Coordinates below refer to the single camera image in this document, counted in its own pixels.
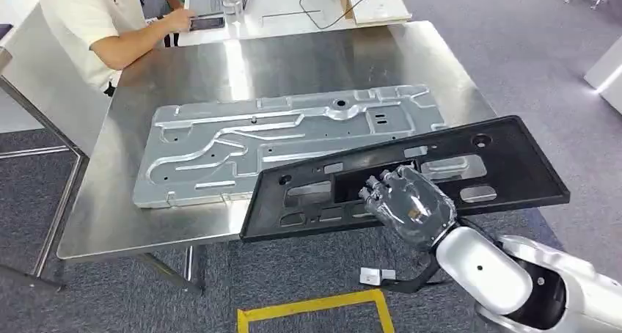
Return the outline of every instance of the rectangular slot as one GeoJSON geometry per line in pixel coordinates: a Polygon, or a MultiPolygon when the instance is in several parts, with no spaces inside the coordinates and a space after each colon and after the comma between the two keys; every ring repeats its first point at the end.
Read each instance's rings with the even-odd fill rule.
{"type": "Polygon", "coordinates": [[[460,198],[468,203],[492,201],[497,198],[497,191],[488,185],[473,186],[460,190],[460,198]]]}
{"type": "Polygon", "coordinates": [[[421,174],[437,183],[466,180],[486,175],[486,166],[478,155],[463,155],[425,162],[421,164],[421,174]]]}
{"type": "Polygon", "coordinates": [[[404,150],[405,158],[413,158],[413,157],[417,157],[418,155],[427,155],[427,154],[428,154],[428,146],[410,147],[404,150]]]}
{"type": "Polygon", "coordinates": [[[343,163],[333,163],[324,166],[324,174],[331,174],[341,172],[343,170],[343,163]]]}
{"type": "Polygon", "coordinates": [[[367,210],[365,209],[364,203],[359,203],[358,205],[352,206],[351,214],[354,218],[373,217],[372,214],[367,212],[367,210]]]}
{"type": "Polygon", "coordinates": [[[300,212],[286,214],[285,216],[281,217],[279,225],[281,227],[295,227],[297,225],[303,225],[305,219],[306,218],[304,217],[304,214],[300,212]]]}
{"type": "Polygon", "coordinates": [[[285,207],[299,207],[322,203],[331,199],[331,182],[307,184],[291,188],[285,193],[285,207]]]}
{"type": "Polygon", "coordinates": [[[334,176],[334,203],[343,203],[360,200],[359,191],[365,186],[365,181],[374,175],[379,178],[383,170],[394,170],[401,164],[410,164],[411,161],[372,166],[370,168],[357,169],[334,176]]]}
{"type": "Polygon", "coordinates": [[[322,210],[320,214],[320,222],[332,222],[341,219],[343,210],[341,207],[333,207],[322,210]]]}

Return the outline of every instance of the metal table frame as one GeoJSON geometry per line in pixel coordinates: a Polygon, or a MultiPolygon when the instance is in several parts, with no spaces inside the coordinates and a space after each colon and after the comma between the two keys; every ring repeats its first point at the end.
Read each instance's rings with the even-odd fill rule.
{"type": "Polygon", "coordinates": [[[53,147],[41,147],[33,148],[29,150],[19,150],[0,153],[0,160],[20,158],[29,155],[46,155],[59,152],[73,152],[76,160],[73,163],[69,178],[65,183],[65,187],[62,190],[60,201],[54,212],[52,223],[48,228],[48,232],[45,235],[43,245],[37,256],[37,262],[34,264],[34,268],[29,273],[23,273],[15,268],[0,264],[0,274],[3,274],[9,278],[14,279],[17,282],[30,286],[31,288],[41,287],[49,288],[53,290],[61,290],[64,285],[62,283],[52,282],[47,279],[43,279],[43,269],[48,261],[50,251],[56,240],[56,235],[59,232],[63,216],[67,210],[67,204],[72,194],[72,190],[76,185],[78,176],[80,175],[81,168],[85,161],[88,161],[88,157],[69,140],[56,126],[53,124],[37,107],[35,107],[28,98],[24,97],[13,85],[11,85],[5,77],[1,75],[2,70],[9,64],[12,56],[5,48],[0,47],[0,89],[4,90],[15,102],[17,102],[22,108],[24,108],[30,115],[33,116],[44,128],[51,131],[63,145],[53,147]]]}
{"type": "MultiPolygon", "coordinates": [[[[64,135],[63,132],[60,131],[60,129],[58,129],[56,125],[44,115],[44,113],[42,113],[34,104],[32,104],[32,102],[28,100],[28,98],[22,95],[17,88],[11,85],[11,83],[1,75],[2,70],[9,64],[11,59],[12,56],[10,52],[7,51],[6,48],[0,47],[0,89],[4,90],[15,102],[17,102],[30,115],[32,115],[33,118],[39,122],[39,124],[53,133],[54,136],[56,136],[63,143],[63,145],[0,153],[0,160],[67,151],[73,152],[76,160],[73,163],[69,178],[67,179],[65,187],[61,193],[60,201],[54,211],[54,217],[48,228],[48,232],[45,235],[43,245],[39,251],[39,255],[37,256],[37,261],[34,264],[33,269],[29,273],[25,273],[16,268],[0,263],[0,275],[5,275],[10,279],[13,279],[23,285],[28,285],[31,288],[45,288],[60,291],[65,287],[65,284],[42,278],[43,270],[45,269],[45,265],[48,261],[50,251],[52,250],[56,237],[61,230],[62,220],[65,217],[67,209],[69,208],[69,201],[75,194],[74,191],[79,184],[78,180],[84,174],[89,158],[76,144],[64,135]]],[[[197,258],[195,246],[190,246],[186,249],[183,275],[177,273],[153,254],[139,254],[136,257],[143,263],[153,267],[164,279],[167,279],[170,282],[182,287],[184,291],[202,293],[202,285],[195,285],[192,282],[194,279],[194,267],[197,258]]]]}

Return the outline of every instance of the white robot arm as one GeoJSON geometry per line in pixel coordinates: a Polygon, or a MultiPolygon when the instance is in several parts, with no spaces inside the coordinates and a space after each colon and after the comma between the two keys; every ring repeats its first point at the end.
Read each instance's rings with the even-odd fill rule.
{"type": "Polygon", "coordinates": [[[413,166],[370,177],[366,209],[429,252],[503,332],[622,332],[622,286],[584,260],[515,235],[494,243],[460,225],[455,206],[413,166]]]}

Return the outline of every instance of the table leg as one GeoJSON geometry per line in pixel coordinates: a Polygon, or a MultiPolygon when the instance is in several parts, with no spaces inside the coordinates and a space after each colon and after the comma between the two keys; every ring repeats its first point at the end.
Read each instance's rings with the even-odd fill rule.
{"type": "MultiPolygon", "coordinates": [[[[2,48],[0,48],[0,54],[4,55],[1,58],[2,60],[4,60],[4,64],[10,62],[11,56],[6,50],[2,50],[2,48]]],[[[5,91],[9,95],[9,97],[11,97],[17,104],[19,104],[28,113],[30,113],[30,115],[32,115],[33,118],[35,118],[44,128],[47,128],[49,131],[51,131],[59,140],[61,140],[65,144],[65,146],[25,150],[15,153],[4,153],[0,155],[0,159],[16,158],[26,155],[57,153],[62,152],[65,149],[71,150],[76,156],[76,160],[73,162],[71,173],[65,184],[65,188],[62,191],[59,204],[57,205],[56,211],[54,212],[52,224],[48,228],[48,232],[45,235],[43,247],[41,248],[39,255],[37,256],[37,262],[35,263],[31,274],[25,274],[7,266],[0,266],[0,273],[6,274],[7,276],[12,277],[19,282],[23,282],[31,287],[37,286],[37,284],[41,284],[39,286],[51,286],[57,290],[60,290],[62,288],[62,285],[58,285],[48,280],[41,279],[41,276],[43,275],[43,269],[48,262],[48,256],[50,255],[50,251],[52,250],[52,246],[54,245],[54,241],[56,240],[56,235],[58,234],[62,225],[62,219],[65,211],[67,210],[74,186],[78,182],[81,168],[83,167],[84,162],[88,161],[88,157],[80,150],[80,148],[76,144],[74,144],[69,138],[67,138],[66,135],[64,135],[63,132],[60,131],[60,129],[56,127],[55,124],[51,122],[43,112],[41,112],[34,104],[32,104],[30,100],[28,100],[28,98],[22,95],[22,93],[19,92],[19,90],[17,90],[17,88],[15,88],[13,85],[11,85],[11,83],[8,82],[8,80],[6,80],[6,78],[2,75],[0,75],[0,89],[5,91]]]]}
{"type": "Polygon", "coordinates": [[[153,254],[139,254],[137,257],[144,263],[152,266],[162,277],[170,281],[171,283],[180,286],[184,291],[191,291],[192,293],[201,294],[203,289],[198,285],[186,280],[179,275],[174,269],[170,268],[166,263],[160,261],[153,254]]]}
{"type": "Polygon", "coordinates": [[[23,273],[18,271],[17,269],[5,265],[0,265],[0,274],[5,275],[7,278],[13,279],[18,283],[28,285],[31,288],[45,288],[60,291],[65,287],[62,284],[58,284],[40,277],[23,273]]]}
{"type": "Polygon", "coordinates": [[[188,282],[192,282],[192,277],[194,276],[194,262],[197,259],[196,256],[194,246],[188,246],[186,249],[186,260],[183,264],[183,278],[188,282]]]}

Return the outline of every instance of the person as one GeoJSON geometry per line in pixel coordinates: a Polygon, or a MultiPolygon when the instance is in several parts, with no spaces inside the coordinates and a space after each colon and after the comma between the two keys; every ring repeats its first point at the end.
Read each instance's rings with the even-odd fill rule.
{"type": "Polygon", "coordinates": [[[140,0],[40,0],[43,17],[73,64],[92,87],[112,97],[121,70],[170,33],[187,32],[192,12],[180,0],[147,25],[140,0]]]}

